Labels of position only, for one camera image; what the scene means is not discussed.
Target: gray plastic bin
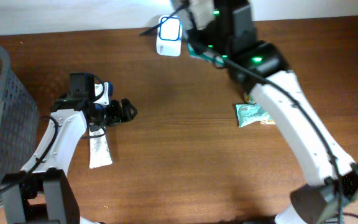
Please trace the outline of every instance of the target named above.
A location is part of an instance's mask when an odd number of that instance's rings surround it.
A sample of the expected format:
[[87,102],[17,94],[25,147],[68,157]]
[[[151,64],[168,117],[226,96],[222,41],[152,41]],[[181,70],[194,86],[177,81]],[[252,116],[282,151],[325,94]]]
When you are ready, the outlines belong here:
[[19,172],[34,153],[38,120],[34,99],[11,70],[9,54],[0,47],[0,186],[5,174]]

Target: plastic crate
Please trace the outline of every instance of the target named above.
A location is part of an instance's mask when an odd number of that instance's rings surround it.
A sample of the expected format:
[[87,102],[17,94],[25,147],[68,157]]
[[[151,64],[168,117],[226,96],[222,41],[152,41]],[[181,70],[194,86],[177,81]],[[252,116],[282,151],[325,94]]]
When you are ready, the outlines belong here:
[[19,172],[34,153],[38,120],[34,99],[11,70],[9,54],[0,47],[0,186],[5,174]]

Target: gray basket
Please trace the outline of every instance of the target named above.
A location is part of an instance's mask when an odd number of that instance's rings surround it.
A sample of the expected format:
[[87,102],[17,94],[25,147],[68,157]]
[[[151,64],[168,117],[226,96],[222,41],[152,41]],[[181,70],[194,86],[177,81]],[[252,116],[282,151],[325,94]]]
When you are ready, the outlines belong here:
[[34,153],[38,119],[34,99],[12,72],[9,54],[0,47],[0,186],[5,174],[19,172]]

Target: white paper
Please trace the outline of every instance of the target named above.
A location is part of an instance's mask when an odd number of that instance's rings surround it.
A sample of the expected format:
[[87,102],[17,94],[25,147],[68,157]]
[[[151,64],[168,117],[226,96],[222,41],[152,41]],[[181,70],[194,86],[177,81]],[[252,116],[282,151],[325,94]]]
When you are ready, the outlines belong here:
[[[102,129],[99,129],[95,132],[91,132],[90,130],[89,136],[100,135],[103,134],[103,132],[104,131]],[[89,168],[93,169],[112,164],[106,135],[100,138],[90,139],[89,144],[91,146],[91,159],[89,162]]]

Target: brown wooden tabletop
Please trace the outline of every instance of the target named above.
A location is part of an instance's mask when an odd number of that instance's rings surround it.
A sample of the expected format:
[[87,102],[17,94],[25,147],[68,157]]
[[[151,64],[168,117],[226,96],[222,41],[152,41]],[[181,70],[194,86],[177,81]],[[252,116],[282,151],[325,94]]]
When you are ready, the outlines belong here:
[[[358,161],[358,17],[256,26]],[[139,111],[108,128],[113,165],[90,169],[89,142],[78,143],[68,180],[81,215],[105,223],[210,223],[281,212],[305,180],[277,128],[239,129],[233,104],[243,100],[227,72],[189,58],[184,43],[180,57],[160,56],[155,36],[138,36],[143,30],[0,37],[41,114],[68,91],[69,73],[81,71],[110,81],[113,98],[128,98]],[[38,142],[45,128],[40,122]],[[358,214],[358,201],[345,211]]]

